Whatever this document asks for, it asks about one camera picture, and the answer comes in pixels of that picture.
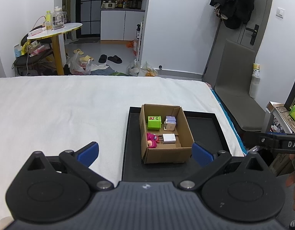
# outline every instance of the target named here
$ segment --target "doormat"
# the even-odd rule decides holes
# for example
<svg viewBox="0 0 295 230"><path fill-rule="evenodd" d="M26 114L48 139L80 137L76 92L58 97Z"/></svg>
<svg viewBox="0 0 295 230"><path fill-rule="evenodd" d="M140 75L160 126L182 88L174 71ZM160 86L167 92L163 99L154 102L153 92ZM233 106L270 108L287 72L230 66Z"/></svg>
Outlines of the doormat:
<svg viewBox="0 0 295 230"><path fill-rule="evenodd" d="M96 43L100 40L99 37L92 38L79 38L78 41L75 41L74 44L82 44L82 43Z"/></svg>

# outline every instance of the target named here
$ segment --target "green toy block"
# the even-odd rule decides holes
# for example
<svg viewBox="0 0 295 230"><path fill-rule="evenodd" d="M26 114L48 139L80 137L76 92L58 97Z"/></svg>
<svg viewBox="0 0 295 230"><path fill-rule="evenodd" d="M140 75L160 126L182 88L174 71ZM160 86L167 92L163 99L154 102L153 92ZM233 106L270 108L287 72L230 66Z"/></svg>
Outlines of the green toy block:
<svg viewBox="0 0 295 230"><path fill-rule="evenodd" d="M147 129L148 130L159 130L161 128L161 117L160 116L148 116L147 117Z"/></svg>

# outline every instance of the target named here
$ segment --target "bed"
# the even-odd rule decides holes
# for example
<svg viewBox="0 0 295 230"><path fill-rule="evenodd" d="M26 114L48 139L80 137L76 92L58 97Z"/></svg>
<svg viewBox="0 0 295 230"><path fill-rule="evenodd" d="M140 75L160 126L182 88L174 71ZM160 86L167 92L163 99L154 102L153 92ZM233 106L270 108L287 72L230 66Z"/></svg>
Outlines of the bed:
<svg viewBox="0 0 295 230"><path fill-rule="evenodd" d="M58 155L97 141L99 157L90 168L116 185L129 108L144 103L215 113L231 154L243 156L230 122L204 82L117 76L0 78L0 219L10 215L4 199L10 182L35 150Z"/></svg>

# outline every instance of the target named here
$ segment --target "black tray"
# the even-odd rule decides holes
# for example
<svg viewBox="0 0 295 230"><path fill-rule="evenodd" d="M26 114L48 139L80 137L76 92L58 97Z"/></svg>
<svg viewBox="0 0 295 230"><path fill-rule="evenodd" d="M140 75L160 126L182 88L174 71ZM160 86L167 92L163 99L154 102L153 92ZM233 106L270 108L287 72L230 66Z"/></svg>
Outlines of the black tray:
<svg viewBox="0 0 295 230"><path fill-rule="evenodd" d="M122 181L128 182L180 182L182 178L196 172L200 165L191 157L185 163L144 164L141 160L141 138L139 127L140 107L130 107L127 121ZM194 141L213 149L229 151L225 137L213 113L184 111Z"/></svg>

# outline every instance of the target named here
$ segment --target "plastic bag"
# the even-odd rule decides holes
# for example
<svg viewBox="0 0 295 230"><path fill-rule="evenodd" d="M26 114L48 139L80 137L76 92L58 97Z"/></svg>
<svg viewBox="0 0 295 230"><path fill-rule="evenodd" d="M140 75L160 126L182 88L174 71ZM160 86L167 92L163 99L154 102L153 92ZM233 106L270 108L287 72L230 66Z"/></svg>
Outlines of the plastic bag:
<svg viewBox="0 0 295 230"><path fill-rule="evenodd" d="M144 66L141 67L138 76L154 77L158 76L158 72L149 63L145 62Z"/></svg>
<svg viewBox="0 0 295 230"><path fill-rule="evenodd" d="M68 60L68 66L70 72L73 75L90 75L92 61L89 59L88 62L83 62L79 60L79 52L76 52L71 59Z"/></svg>
<svg viewBox="0 0 295 230"><path fill-rule="evenodd" d="M134 43L132 41L130 41L129 43L126 44L126 46L128 48L133 48L134 47Z"/></svg>
<svg viewBox="0 0 295 230"><path fill-rule="evenodd" d="M131 76L138 76L141 70L140 66L140 62L135 59L134 62L130 63L130 65L128 66L127 73Z"/></svg>

